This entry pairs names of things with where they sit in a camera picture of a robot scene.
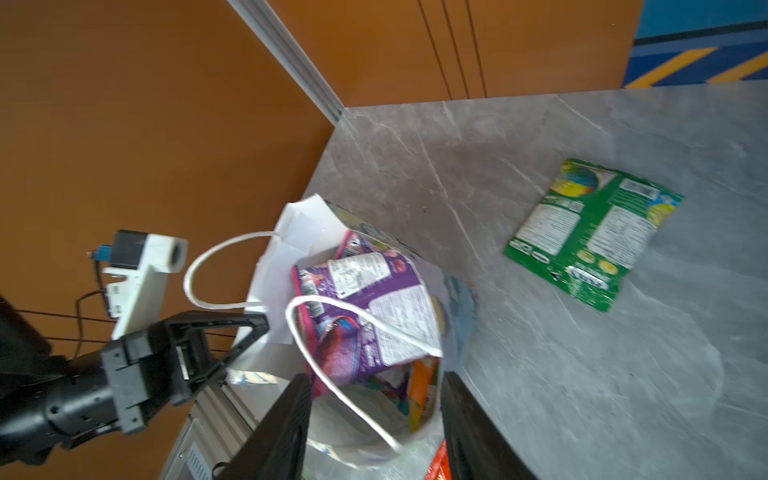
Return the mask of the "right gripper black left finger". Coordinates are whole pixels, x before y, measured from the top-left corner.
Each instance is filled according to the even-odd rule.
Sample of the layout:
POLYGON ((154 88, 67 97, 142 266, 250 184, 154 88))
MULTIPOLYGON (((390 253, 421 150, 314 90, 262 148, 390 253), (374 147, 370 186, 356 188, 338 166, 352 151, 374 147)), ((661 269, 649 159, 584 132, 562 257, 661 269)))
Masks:
POLYGON ((310 414, 310 380, 298 374, 217 478, 301 479, 310 414))

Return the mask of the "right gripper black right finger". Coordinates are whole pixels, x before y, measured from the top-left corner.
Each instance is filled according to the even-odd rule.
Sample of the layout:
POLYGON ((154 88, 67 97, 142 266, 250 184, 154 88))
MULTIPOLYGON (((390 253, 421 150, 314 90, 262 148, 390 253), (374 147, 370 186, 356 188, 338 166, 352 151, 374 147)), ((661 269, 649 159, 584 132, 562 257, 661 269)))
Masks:
POLYGON ((457 373, 444 374, 440 404, 452 479, 536 479, 457 373))

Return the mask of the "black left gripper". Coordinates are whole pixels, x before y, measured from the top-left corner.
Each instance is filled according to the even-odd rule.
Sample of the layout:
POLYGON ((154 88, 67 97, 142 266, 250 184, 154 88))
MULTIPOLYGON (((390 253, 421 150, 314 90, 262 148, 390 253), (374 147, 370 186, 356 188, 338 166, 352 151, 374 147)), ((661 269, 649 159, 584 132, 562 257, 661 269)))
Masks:
POLYGON ((195 398, 269 330, 262 313, 187 311, 111 341, 100 357, 121 432, 137 433, 166 404, 195 398), (226 328, 246 336, 215 358, 207 334, 226 328))

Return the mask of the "red snack packet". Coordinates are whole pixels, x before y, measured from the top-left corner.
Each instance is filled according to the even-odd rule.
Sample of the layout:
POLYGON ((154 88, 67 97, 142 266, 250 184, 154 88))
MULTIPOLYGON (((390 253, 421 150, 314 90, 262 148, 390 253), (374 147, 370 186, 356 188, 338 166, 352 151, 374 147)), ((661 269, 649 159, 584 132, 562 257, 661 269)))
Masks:
POLYGON ((451 480, 450 464, 446 442, 443 441, 424 477, 425 480, 451 480))

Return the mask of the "floral paper gift bag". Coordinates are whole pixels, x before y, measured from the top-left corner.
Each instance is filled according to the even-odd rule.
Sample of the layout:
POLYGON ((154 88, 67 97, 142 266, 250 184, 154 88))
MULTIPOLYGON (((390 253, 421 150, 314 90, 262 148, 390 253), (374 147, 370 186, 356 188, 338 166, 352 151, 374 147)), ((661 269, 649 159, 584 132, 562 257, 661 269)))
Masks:
POLYGON ((319 195, 287 204, 267 238, 241 308, 269 330, 237 336, 229 381, 307 374, 308 443, 351 468, 432 436, 442 376, 460 368, 476 325, 474 290, 319 195))

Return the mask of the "orange Fox's candy bag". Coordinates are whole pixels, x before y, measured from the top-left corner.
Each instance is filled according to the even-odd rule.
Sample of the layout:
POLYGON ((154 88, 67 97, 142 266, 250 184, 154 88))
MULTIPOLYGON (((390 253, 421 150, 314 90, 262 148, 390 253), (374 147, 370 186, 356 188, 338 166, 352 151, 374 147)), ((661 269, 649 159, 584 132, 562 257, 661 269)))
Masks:
POLYGON ((434 403, 440 360, 424 357, 411 364, 407 386, 408 422, 411 432, 421 428, 434 403))

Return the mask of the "green lime candy bag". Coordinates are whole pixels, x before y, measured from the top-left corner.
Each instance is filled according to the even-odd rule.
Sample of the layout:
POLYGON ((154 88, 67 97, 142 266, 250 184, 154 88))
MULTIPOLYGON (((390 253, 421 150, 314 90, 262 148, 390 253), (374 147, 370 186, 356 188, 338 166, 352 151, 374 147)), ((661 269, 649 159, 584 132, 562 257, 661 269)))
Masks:
POLYGON ((504 255, 607 312, 624 278, 683 199, 633 174, 567 159, 504 255))

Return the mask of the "purple Fox's berries candy bag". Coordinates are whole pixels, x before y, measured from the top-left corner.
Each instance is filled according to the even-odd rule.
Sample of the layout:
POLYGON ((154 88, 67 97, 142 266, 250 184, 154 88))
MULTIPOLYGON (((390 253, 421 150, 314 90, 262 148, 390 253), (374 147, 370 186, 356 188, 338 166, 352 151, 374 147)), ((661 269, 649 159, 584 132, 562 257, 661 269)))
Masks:
POLYGON ((333 259, 340 260, 372 252, 386 251, 388 249, 389 246, 378 239, 361 232, 348 230, 333 259))

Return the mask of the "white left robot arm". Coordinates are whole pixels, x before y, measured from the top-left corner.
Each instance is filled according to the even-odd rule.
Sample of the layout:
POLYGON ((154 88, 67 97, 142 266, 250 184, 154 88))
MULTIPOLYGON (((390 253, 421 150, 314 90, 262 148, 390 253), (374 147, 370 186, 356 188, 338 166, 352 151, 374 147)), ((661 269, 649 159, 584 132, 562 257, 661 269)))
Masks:
POLYGON ((67 359, 3 301, 1 463, 39 466, 56 446, 139 432, 220 379, 268 330, 262 313, 186 311, 67 359))

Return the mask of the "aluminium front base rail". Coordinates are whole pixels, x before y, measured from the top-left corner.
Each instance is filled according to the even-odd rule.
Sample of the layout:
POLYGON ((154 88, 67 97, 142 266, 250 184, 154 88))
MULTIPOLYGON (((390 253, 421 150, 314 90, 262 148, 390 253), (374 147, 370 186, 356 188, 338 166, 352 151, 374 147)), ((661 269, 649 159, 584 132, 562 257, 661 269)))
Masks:
POLYGON ((232 386, 207 387, 194 401, 159 479, 213 479, 215 467, 236 455, 258 423, 232 386))

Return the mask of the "aluminium corner post left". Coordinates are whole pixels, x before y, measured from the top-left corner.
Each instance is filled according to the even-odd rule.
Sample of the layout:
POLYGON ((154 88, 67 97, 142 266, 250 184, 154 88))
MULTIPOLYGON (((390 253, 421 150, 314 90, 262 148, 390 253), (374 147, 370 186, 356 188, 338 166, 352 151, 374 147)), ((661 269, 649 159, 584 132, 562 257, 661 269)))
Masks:
POLYGON ((228 0, 228 4, 318 110, 337 126, 344 104, 272 6, 265 0, 228 0))

